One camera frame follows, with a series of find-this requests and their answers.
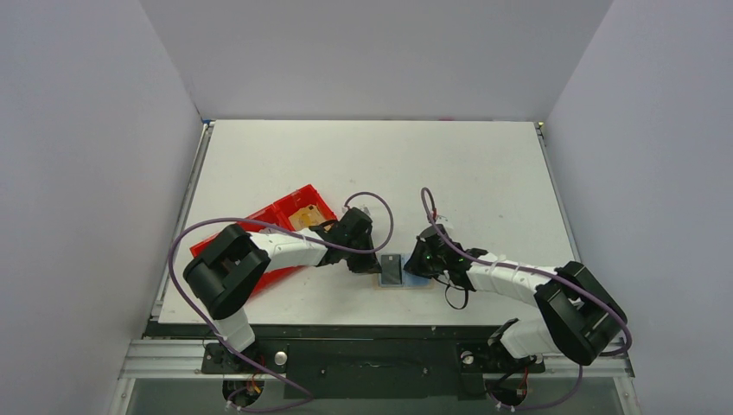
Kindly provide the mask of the dark card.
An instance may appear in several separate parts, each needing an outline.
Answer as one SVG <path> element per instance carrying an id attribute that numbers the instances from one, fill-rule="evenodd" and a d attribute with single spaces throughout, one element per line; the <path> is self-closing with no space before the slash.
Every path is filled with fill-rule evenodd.
<path id="1" fill-rule="evenodd" d="M 381 258 L 382 272 L 379 275 L 379 285 L 383 287 L 401 287 L 404 284 L 402 256 L 399 254 L 385 254 Z"/>

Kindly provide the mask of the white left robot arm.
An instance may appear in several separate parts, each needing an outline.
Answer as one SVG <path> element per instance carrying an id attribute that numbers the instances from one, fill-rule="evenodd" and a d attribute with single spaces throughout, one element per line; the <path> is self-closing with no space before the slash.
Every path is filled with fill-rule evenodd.
<path id="1" fill-rule="evenodd" d="M 382 272 L 372 240 L 373 222 L 352 207 L 339 220 L 300 231 L 274 229 L 247 232 L 241 225 L 225 227 L 184 268 L 184 281 L 198 298 L 227 346 L 224 360 L 246 372 L 257 363 L 255 334 L 245 302 L 268 272 L 286 268 L 334 265 L 344 261 L 355 274 Z"/>

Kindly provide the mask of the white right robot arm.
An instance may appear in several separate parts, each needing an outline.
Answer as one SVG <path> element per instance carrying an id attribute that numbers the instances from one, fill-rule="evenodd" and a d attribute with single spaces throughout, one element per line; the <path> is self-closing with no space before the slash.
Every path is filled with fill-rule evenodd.
<path id="1" fill-rule="evenodd" d="M 488 358 L 499 369 L 541 354 L 563 354 L 588 366 L 609 355 L 607 346 L 628 326 L 625 312 L 584 264 L 534 267 L 465 249 L 442 225 L 418 235 L 404 269 L 421 278 L 445 277 L 467 293 L 494 293 L 537 308 L 539 318 L 513 318 L 489 337 Z"/>

